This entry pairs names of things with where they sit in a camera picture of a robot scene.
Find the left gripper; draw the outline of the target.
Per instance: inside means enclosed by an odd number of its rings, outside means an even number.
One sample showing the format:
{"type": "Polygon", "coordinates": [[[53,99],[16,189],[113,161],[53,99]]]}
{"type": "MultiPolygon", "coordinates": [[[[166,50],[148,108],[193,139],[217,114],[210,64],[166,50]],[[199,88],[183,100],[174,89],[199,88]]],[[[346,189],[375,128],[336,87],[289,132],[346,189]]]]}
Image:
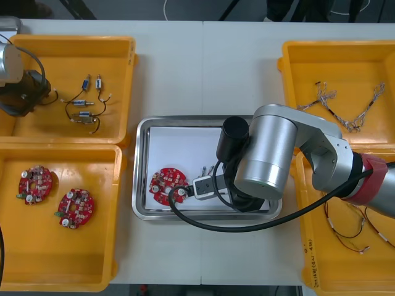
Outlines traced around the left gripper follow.
{"type": "Polygon", "coordinates": [[[21,98],[35,105],[41,105],[50,93],[50,82],[47,79],[44,80],[44,84],[42,82],[42,74],[38,71],[25,70],[21,81],[21,98]]]}

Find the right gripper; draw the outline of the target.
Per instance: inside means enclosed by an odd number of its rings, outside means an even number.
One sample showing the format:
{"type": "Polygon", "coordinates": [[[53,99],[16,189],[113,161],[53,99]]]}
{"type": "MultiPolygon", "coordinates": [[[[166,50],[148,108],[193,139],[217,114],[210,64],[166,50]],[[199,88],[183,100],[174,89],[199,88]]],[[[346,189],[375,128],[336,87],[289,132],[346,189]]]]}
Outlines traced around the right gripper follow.
{"type": "Polygon", "coordinates": [[[241,212],[251,212],[255,210],[259,210],[261,206],[264,204],[265,199],[260,199],[256,197],[252,197],[241,192],[239,189],[236,188],[233,181],[234,179],[232,176],[227,175],[220,175],[216,176],[216,172],[212,173],[212,184],[214,187],[215,195],[220,199],[220,201],[235,210],[239,210],[241,212]],[[219,181],[223,181],[225,187],[228,190],[228,195],[230,196],[230,202],[227,202],[219,193],[219,181]]]}

